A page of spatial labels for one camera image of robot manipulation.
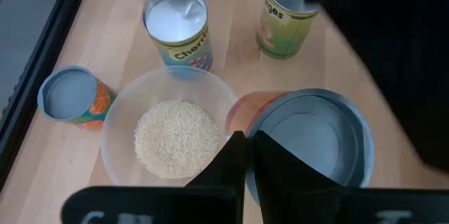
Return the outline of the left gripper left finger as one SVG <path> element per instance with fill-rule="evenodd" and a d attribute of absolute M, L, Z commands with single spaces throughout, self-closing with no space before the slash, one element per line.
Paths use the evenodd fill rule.
<path fill-rule="evenodd" d="M 187 187 L 243 187 L 246 173 L 246 137 L 235 131 L 212 162 Z"/>

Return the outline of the cherries blue label can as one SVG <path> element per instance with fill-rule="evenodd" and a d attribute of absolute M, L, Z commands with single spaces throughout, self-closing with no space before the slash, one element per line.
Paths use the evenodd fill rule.
<path fill-rule="evenodd" d="M 149 0 L 142 20 L 165 65 L 211 68 L 213 52 L 204 0 Z"/>

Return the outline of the heap of white rice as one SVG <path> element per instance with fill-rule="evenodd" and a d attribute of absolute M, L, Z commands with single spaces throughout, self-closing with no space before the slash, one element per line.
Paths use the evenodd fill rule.
<path fill-rule="evenodd" d="M 220 141 L 212 117 L 195 103 L 167 100 L 149 108 L 135 128 L 136 157 L 162 179 L 183 179 L 201 172 Z"/>

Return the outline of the small teal orange-print can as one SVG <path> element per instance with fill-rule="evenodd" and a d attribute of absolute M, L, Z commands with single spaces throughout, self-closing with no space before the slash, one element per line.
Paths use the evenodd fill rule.
<path fill-rule="evenodd" d="M 116 93 L 85 67 L 69 66 L 50 74 L 37 94 L 39 111 L 57 122 L 100 130 Z"/>

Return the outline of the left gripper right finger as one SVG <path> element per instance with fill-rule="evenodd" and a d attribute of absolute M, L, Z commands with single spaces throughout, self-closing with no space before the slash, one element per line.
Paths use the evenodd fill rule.
<path fill-rule="evenodd" d="M 264 224 L 336 224 L 342 187 L 263 131 L 253 136 L 253 164 Z"/>

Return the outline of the oranges green label can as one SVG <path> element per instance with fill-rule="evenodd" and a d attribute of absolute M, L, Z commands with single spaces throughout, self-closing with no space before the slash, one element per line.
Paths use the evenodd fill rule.
<path fill-rule="evenodd" d="M 260 50 L 279 60 L 294 56 L 320 10 L 318 4 L 306 4 L 304 0 L 264 0 L 257 31 Z"/>

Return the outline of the black aluminium table frame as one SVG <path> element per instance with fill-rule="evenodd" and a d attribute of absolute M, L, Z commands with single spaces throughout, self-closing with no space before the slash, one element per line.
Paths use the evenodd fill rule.
<path fill-rule="evenodd" d="M 82 0 L 0 0 L 0 192 Z"/>

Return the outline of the translucent white plastic bowl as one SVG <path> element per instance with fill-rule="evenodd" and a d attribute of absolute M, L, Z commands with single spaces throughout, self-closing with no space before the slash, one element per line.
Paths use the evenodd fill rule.
<path fill-rule="evenodd" d="M 236 102 L 233 90 L 219 77 L 195 67 L 152 70 L 127 85 L 112 103 L 102 130 L 100 152 L 115 185 L 184 186 L 194 176 L 164 179 L 148 171 L 135 152 L 135 128 L 151 107 L 167 100 L 200 105 L 217 126 L 219 151 L 227 142 L 225 121 Z"/>

